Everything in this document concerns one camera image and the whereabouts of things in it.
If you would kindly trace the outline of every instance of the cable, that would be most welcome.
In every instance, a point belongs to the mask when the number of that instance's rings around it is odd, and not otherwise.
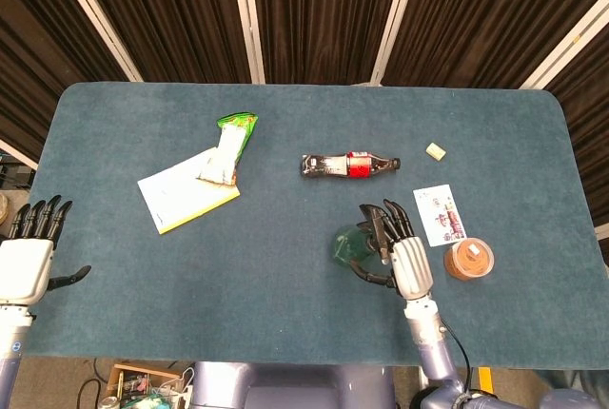
[[[78,397],[76,399],[76,409],[80,409],[80,398],[83,396],[83,391],[91,382],[97,383],[97,395],[95,396],[95,407],[97,407],[97,403],[99,402],[99,394],[102,392],[102,382],[100,382],[96,378],[92,378],[89,380],[85,380],[83,384],[80,386],[80,390],[78,391]]]
[[[99,379],[103,383],[108,383],[108,379],[102,378],[102,375],[97,371],[97,358],[93,359],[93,372],[95,373],[95,377]]]
[[[465,349],[463,348],[463,344],[461,344],[461,341],[459,341],[459,338],[457,338],[457,335],[455,335],[455,332],[453,331],[453,329],[450,326],[448,326],[448,323],[446,323],[446,321],[442,317],[440,317],[440,320],[444,324],[446,331],[448,331],[448,333],[450,333],[450,336],[453,337],[453,340],[455,340],[455,342],[461,349],[461,353],[463,354],[463,358],[465,359],[465,366],[467,366],[467,377],[465,378],[465,392],[468,392],[469,388],[471,387],[471,384],[472,384],[472,368],[469,365],[469,358],[467,357],[467,353],[465,352]]]

